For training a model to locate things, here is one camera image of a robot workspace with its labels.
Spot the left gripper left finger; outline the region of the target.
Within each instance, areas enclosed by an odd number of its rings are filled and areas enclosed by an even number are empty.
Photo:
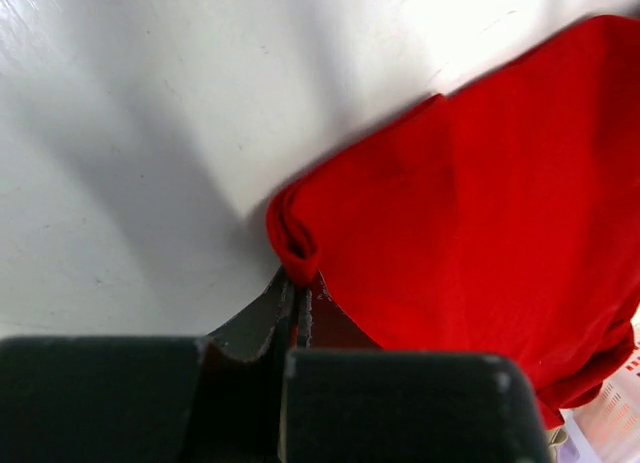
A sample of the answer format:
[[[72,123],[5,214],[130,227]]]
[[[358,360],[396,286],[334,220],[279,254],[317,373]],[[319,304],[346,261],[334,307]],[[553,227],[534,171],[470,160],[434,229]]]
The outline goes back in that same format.
[[[2,460],[273,460],[293,303],[278,272],[206,335],[3,338]]]

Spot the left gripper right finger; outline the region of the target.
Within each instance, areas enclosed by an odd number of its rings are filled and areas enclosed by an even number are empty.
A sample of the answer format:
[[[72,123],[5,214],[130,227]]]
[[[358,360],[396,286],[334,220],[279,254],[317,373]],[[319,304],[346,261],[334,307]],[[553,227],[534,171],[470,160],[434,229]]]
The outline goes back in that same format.
[[[284,462],[547,462],[530,383],[486,353],[387,351],[316,277],[284,358]]]

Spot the red t-shirt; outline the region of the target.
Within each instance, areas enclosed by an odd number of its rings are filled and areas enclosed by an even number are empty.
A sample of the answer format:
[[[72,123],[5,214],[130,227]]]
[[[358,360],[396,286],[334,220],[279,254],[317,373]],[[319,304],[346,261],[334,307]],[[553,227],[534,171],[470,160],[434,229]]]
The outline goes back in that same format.
[[[386,349],[498,353],[545,425],[634,348],[639,22],[582,20],[284,188],[271,245]]]

